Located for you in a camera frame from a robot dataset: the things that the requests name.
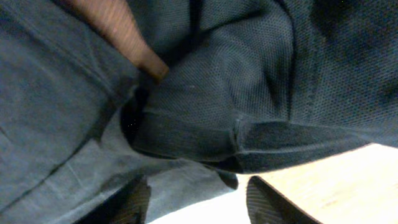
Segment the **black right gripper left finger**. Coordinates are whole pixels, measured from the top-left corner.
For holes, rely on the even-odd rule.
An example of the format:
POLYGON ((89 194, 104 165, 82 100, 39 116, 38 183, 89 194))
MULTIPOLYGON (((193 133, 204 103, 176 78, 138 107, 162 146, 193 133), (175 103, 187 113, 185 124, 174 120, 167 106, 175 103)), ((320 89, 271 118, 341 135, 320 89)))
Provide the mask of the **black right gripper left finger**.
POLYGON ((145 224, 150 196, 147 177, 141 175, 75 224, 145 224))

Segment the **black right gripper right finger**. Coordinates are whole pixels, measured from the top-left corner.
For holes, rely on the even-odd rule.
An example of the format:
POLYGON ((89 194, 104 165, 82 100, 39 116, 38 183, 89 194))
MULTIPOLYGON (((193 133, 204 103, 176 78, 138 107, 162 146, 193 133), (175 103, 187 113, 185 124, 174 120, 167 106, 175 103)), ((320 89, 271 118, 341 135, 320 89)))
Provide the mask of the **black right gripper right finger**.
POLYGON ((258 176, 249 179, 246 205, 251 224, 322 224, 258 176))

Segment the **dark green Nike t-shirt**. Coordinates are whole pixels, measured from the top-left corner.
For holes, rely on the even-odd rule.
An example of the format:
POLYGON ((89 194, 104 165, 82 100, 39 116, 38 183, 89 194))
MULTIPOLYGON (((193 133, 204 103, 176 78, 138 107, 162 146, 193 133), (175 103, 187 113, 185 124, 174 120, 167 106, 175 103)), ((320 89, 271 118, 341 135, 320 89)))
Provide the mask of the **dark green Nike t-shirt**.
POLYGON ((146 222, 235 188, 233 175, 132 150, 121 108, 139 74, 57 3, 1 2, 2 223, 75 223, 141 175, 146 222))

